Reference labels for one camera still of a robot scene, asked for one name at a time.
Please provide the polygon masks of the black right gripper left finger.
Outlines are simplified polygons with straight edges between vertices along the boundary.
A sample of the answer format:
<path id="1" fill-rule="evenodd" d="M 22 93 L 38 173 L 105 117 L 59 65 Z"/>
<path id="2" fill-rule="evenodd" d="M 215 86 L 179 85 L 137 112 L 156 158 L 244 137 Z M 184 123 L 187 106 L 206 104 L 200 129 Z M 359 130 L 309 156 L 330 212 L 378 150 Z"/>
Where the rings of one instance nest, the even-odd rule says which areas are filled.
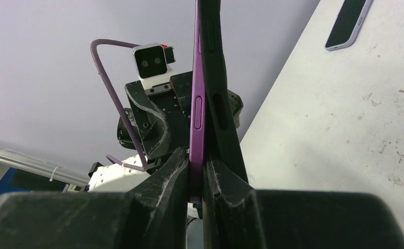
<path id="1" fill-rule="evenodd" d="M 0 248 L 186 248 L 188 159 L 176 149 L 128 192 L 0 196 Z"/>

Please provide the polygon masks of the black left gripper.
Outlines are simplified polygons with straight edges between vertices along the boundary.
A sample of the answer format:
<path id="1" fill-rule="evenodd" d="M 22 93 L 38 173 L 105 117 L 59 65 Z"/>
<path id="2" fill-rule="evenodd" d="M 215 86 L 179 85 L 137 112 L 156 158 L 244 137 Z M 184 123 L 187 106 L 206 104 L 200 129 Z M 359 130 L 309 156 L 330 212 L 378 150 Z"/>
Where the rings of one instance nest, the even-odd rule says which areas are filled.
<path id="1" fill-rule="evenodd" d="M 192 71 L 167 76 L 145 90 L 141 81 L 125 85 L 130 107 L 124 111 L 148 160 L 165 157 L 176 148 L 189 149 L 191 160 L 214 150 L 223 161 L 243 159 L 235 129 L 240 126 L 241 98 L 228 90 L 227 79 L 209 84 L 206 101 L 213 113 L 192 118 Z"/>

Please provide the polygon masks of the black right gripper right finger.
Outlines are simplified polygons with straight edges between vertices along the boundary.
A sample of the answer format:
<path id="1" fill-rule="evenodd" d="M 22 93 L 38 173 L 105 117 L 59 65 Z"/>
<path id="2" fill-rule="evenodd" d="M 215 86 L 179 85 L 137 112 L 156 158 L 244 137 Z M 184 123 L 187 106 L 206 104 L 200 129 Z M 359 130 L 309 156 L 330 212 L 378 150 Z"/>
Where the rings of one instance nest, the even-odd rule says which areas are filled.
<path id="1" fill-rule="evenodd" d="M 204 168 L 203 218 L 206 248 L 404 248 L 374 195 L 254 189 L 218 159 Z"/>

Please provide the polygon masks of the purple phone black screen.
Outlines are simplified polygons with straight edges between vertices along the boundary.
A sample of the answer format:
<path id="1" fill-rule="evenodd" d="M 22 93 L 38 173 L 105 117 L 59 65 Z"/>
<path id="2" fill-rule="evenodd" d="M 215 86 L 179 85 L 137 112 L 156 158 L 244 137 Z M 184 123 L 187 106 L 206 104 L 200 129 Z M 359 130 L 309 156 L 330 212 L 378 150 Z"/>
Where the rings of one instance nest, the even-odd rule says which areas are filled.
<path id="1" fill-rule="evenodd" d="M 204 137 L 205 137 L 205 82 L 200 44 L 199 2 L 196 1 L 194 24 L 192 93 L 189 143 L 189 202 L 202 200 Z"/>

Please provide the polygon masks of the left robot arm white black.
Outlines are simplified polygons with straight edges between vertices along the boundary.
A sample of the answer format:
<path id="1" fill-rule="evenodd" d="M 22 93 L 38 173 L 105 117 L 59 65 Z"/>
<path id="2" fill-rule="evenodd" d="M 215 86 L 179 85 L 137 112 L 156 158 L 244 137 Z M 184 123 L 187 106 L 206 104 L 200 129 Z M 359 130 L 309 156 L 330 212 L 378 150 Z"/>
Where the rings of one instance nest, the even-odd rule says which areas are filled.
<path id="1" fill-rule="evenodd" d="M 236 128 L 239 127 L 239 114 L 241 109 L 243 108 L 243 102 L 241 98 L 228 90 L 228 95 L 230 98 L 232 112 L 235 115 L 234 122 Z M 139 155 L 135 155 L 129 157 L 125 160 L 119 161 L 111 155 L 106 155 L 109 161 L 112 163 L 111 165 L 105 166 L 100 163 L 95 163 L 92 166 L 90 172 L 90 181 L 86 187 L 85 191 L 88 192 L 127 192 L 142 181 L 147 179 L 150 176 L 150 173 L 147 171 L 141 172 L 137 169 L 132 169 L 126 167 L 128 164 L 133 164 L 136 167 L 141 167 L 141 160 Z M 150 171 L 154 173 L 155 170 L 163 165 L 164 161 L 161 162 L 161 159 L 157 159 L 156 161 L 151 161 L 149 163 L 149 167 L 151 167 Z"/>

